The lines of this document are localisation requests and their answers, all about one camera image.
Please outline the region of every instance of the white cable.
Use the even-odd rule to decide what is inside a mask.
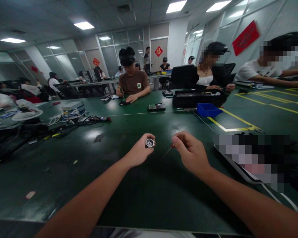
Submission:
[[[272,196],[273,199],[275,199],[276,202],[279,202],[280,204],[282,204],[272,193],[271,191],[268,190],[268,188],[265,186],[264,183],[261,184],[263,186],[263,188],[269,193],[270,196]]]
[[[293,207],[293,209],[296,211],[296,212],[298,212],[298,207],[294,204],[294,202],[293,201],[291,201],[290,200],[290,198],[289,197],[287,197],[285,194],[283,194],[283,193],[280,193],[289,203],[290,203],[290,205]]]

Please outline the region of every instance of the small cylindrical component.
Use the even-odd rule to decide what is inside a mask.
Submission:
[[[146,140],[146,147],[153,147],[155,145],[155,142],[153,139],[147,139]]]

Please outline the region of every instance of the fluorescent light panel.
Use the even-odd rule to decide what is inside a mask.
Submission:
[[[17,44],[25,42],[25,40],[20,40],[20,39],[15,39],[15,38],[6,38],[6,39],[2,39],[1,41],[17,43]]]
[[[181,2],[176,2],[176,3],[170,3],[166,13],[168,14],[172,12],[181,11],[185,4],[186,4],[186,0]]]
[[[60,49],[60,47],[57,47],[57,46],[48,46],[47,48],[52,49],[52,50]]]
[[[74,26],[77,26],[78,28],[82,29],[82,30],[87,30],[87,29],[92,29],[95,28],[94,26],[92,26],[90,23],[88,23],[87,21],[84,22],[80,22],[80,23],[75,23]]]
[[[223,7],[225,7],[227,4],[229,4],[230,2],[231,2],[231,0],[225,1],[225,2],[218,2],[218,3],[214,4],[213,6],[211,6],[206,12],[218,11],[218,10],[222,9]]]
[[[233,15],[230,15],[229,18],[241,16],[241,15],[243,15],[243,12],[244,11],[238,11],[238,12],[234,13]]]
[[[108,36],[103,36],[99,38],[100,40],[110,40],[110,38]]]

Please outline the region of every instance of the black hair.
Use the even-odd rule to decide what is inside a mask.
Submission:
[[[55,78],[56,75],[57,75],[56,73],[50,72],[50,78]]]
[[[214,41],[206,47],[204,55],[221,56],[224,55],[227,50],[228,49],[225,44]]]
[[[135,62],[135,52],[131,47],[121,49],[118,56],[122,66],[129,67],[133,62]]]

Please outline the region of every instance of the desk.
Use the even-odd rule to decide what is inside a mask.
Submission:
[[[106,84],[107,85],[107,88],[108,88],[108,91],[110,93],[110,95],[113,95],[115,94],[116,92],[116,89],[115,89],[115,83],[118,83],[119,82],[119,79],[118,78],[115,78],[115,79],[108,79],[108,80],[102,80],[100,82],[93,82],[93,83],[84,83],[84,84],[76,84],[76,83],[70,83],[70,85],[72,87],[87,87],[87,86],[93,86],[93,85],[103,85],[103,84]],[[110,90],[110,87],[109,87],[109,84],[112,84],[112,87],[113,87],[113,91],[114,93],[112,94],[112,91]]]
[[[224,129],[254,125],[268,134],[290,134],[298,141],[298,92],[273,89],[236,94],[237,90],[231,93],[224,104],[225,112],[215,118]],[[119,100],[107,103],[99,98],[80,100],[89,115],[109,116],[112,121],[96,124],[101,126],[98,128],[78,128],[61,139],[49,138],[25,145],[13,154],[11,161],[0,164],[0,219],[47,222],[66,202],[122,158],[144,133],[152,133],[157,142],[154,153],[126,174],[98,225],[251,234],[206,184],[184,168],[175,149],[161,158],[170,147],[174,133],[185,130],[204,143],[212,167],[246,184],[213,147],[213,135],[233,134],[236,130],[224,131],[208,118],[173,108],[172,99],[163,97],[162,92],[151,92],[127,106],[119,106]],[[166,105],[165,112],[147,112],[148,104],[160,102]],[[49,108],[51,104],[39,107],[44,111],[41,119],[60,112],[59,105]],[[104,136],[101,142],[94,142],[100,134]],[[50,168],[50,175],[41,172],[46,167]],[[260,185],[247,186],[269,196]],[[26,200],[30,191],[36,194]],[[290,207],[280,194],[274,191],[273,194]],[[298,206],[296,190],[285,194]]]

